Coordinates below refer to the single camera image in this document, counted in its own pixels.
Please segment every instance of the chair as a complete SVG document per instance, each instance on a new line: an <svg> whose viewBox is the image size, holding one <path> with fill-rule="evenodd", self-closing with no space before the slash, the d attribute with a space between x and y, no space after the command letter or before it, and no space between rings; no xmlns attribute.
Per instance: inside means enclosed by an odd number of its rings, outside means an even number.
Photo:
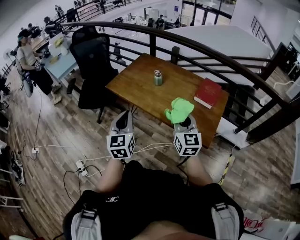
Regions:
<svg viewBox="0 0 300 240"><path fill-rule="evenodd" d="M76 14L77 14L77 10L75 10L74 8L71 8L67 11L67 22L71 23L71 22L76 22Z"/></svg>
<svg viewBox="0 0 300 240"><path fill-rule="evenodd" d="M104 107L117 98L105 87L119 73L110 63L109 37L107 34L97 33L95 26L80 28L72 36L70 51L84 82L79 89L75 86L76 79L72 79L67 87L67 94L71 94L72 90L80 94L79 108L100 108L97 118L97 123L100 123Z"/></svg>
<svg viewBox="0 0 300 240"><path fill-rule="evenodd" d="M116 0L112 2L113 4L115 4L115 6L113 8L119 8L119 4L123 4L123 0Z"/></svg>

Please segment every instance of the fan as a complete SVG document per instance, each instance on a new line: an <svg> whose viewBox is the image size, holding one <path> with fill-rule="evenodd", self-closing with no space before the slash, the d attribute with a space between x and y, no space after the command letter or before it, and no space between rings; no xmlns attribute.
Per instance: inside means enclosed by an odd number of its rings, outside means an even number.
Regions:
<svg viewBox="0 0 300 240"><path fill-rule="evenodd" d="M11 51L11 49L7 49L7 50L5 50L4 51L4 53L3 53L3 58L4 58L4 60L7 60L7 59L10 59L11 60L11 58L10 58L10 53L11 53L12 51Z"/></svg>

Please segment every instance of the wooden table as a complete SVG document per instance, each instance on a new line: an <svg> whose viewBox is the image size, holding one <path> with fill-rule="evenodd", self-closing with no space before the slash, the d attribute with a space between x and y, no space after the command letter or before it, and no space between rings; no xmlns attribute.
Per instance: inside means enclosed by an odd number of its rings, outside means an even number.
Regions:
<svg viewBox="0 0 300 240"><path fill-rule="evenodd" d="M161 86L154 84L154 70L156 69L162 72L163 84ZM228 93L222 91L217 103L208 109L194 101L194 94L201 81L203 78L196 74L144 53L106 87L172 128L173 124L164 114L165 109L171 109L171 102L175 98L190 101L195 105L192 115L202 134L202 145L209 148L225 109Z"/></svg>

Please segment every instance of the power strip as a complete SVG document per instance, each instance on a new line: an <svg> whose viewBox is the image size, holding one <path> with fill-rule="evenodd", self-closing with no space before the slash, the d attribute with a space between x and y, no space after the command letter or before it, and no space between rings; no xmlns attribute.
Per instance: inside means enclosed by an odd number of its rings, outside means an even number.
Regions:
<svg viewBox="0 0 300 240"><path fill-rule="evenodd" d="M38 154L38 153L39 153L39 149L38 149L38 148L33 148L33 149L32 149L32 153L33 153L33 154L34 154L34 153Z"/></svg>
<svg viewBox="0 0 300 240"><path fill-rule="evenodd" d="M82 176L88 175L88 171L85 169L82 161L77 161L76 166L79 169L79 172L81 173Z"/></svg>

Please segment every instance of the person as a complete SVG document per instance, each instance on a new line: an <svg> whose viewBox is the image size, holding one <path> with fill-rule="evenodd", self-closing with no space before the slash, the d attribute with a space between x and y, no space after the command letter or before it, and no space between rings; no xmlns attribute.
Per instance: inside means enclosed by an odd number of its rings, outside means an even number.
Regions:
<svg viewBox="0 0 300 240"><path fill-rule="evenodd" d="M96 192L85 190L65 216L65 239L239 239L244 230L240 206L213 183L198 156L185 164L189 186L179 175L145 169L134 160L124 168L110 159ZM225 231L217 221L221 218L234 226ZM223 235L229 232L234 237Z"/></svg>
<svg viewBox="0 0 300 240"><path fill-rule="evenodd" d="M31 38L36 38L38 35L41 34L41 30L38 26L32 26L32 23L28 24L28 31L31 35Z"/></svg>
<svg viewBox="0 0 300 240"><path fill-rule="evenodd" d="M160 15L159 18L156 20L156 28L157 29L161 29L163 30L164 29L164 19L163 19L164 15Z"/></svg>
<svg viewBox="0 0 300 240"><path fill-rule="evenodd" d="M43 68L42 64L37 61L36 57L43 57L43 53L33 52L28 37L30 33L27 29L22 30L18 35L18 50L16 62L18 70L21 72L29 72L30 79L39 86L43 93L53 96L53 104L61 101L60 95L55 93L61 88L61 85L54 85L53 80L47 71Z"/></svg>
<svg viewBox="0 0 300 240"><path fill-rule="evenodd" d="M77 1L74 1L74 7L78 8L78 2Z"/></svg>
<svg viewBox="0 0 300 240"><path fill-rule="evenodd" d="M55 11L57 12L58 17L60 18L61 17L61 11L62 11L61 6L56 4L55 5Z"/></svg>

